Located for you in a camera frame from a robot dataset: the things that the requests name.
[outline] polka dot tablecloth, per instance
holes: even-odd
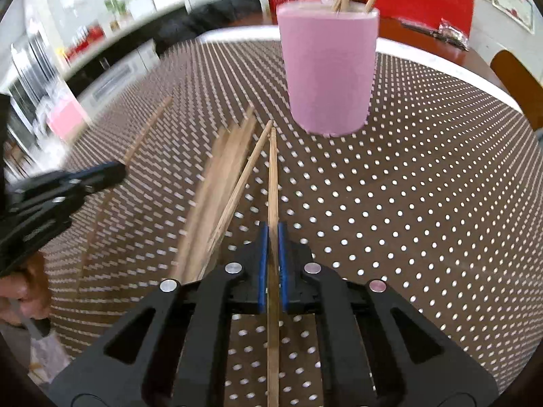
[[[280,215],[293,240],[342,277],[386,280],[501,390],[522,370],[543,336],[543,158],[521,113],[378,54],[363,129],[312,136],[292,121],[280,43],[184,43],[111,105],[66,168],[123,156],[168,95],[173,104],[115,189],[79,292],[100,197],[45,249],[52,319],[72,356],[168,275],[213,140],[252,102],[254,141],[269,119],[278,129]],[[266,162],[267,149],[226,233],[224,263],[267,218]],[[233,316],[225,405],[266,404],[266,338],[265,316]],[[322,405],[314,319],[284,316],[281,342],[281,405]]]

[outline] pink cup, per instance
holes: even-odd
[[[341,136],[362,128],[375,73],[379,11],[335,13],[332,2],[292,1],[278,8],[294,120],[309,133]]]

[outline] white table edge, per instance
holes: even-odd
[[[280,41],[281,34],[278,26],[240,26],[217,29],[198,37],[200,43],[210,42],[236,42],[236,41]],[[417,64],[424,65],[446,75],[454,76],[461,81],[473,85],[479,90],[488,93],[496,99],[502,101],[512,109],[522,113],[522,109],[510,94],[504,92],[501,88],[487,81],[483,77],[473,73],[471,70],[464,69],[447,59],[426,52],[403,43],[398,43],[386,38],[377,39],[377,52],[406,59]]]

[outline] brown wooden table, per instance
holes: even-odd
[[[237,26],[256,26],[277,24],[276,19],[265,14],[257,13],[232,23],[232,27]],[[394,18],[381,18],[379,26],[379,36],[381,38],[391,39],[399,43],[404,43],[431,54],[447,59],[471,72],[481,76],[492,84],[501,88],[504,92],[507,89],[496,76],[490,66],[481,58],[481,56],[470,49],[461,50],[450,44],[439,41],[429,35],[415,32],[403,27],[402,24]]]

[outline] triangular cutout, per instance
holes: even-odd
[[[394,308],[390,312],[404,339],[412,362],[421,364],[443,352],[441,346],[400,309]]]
[[[153,308],[142,312],[106,346],[104,353],[124,364],[134,364],[155,312]]]

